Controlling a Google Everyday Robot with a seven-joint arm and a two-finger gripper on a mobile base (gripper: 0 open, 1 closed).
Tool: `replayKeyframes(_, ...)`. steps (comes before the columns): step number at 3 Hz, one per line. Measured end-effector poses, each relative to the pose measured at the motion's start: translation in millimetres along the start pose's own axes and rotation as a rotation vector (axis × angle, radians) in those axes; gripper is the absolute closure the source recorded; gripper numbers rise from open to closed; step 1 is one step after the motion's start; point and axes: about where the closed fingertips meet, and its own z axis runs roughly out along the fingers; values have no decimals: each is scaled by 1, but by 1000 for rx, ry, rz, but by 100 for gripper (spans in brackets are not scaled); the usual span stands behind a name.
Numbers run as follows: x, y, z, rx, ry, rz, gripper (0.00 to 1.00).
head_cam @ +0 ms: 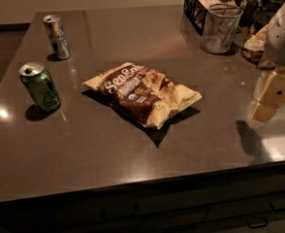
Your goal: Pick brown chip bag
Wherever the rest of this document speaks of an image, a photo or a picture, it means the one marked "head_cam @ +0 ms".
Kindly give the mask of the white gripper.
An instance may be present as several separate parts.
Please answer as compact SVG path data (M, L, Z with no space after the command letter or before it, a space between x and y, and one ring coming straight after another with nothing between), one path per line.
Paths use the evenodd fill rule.
M269 61L285 66L285 3L269 21L265 55ZM285 70L262 71L255 86L250 116L267 122L284 105Z

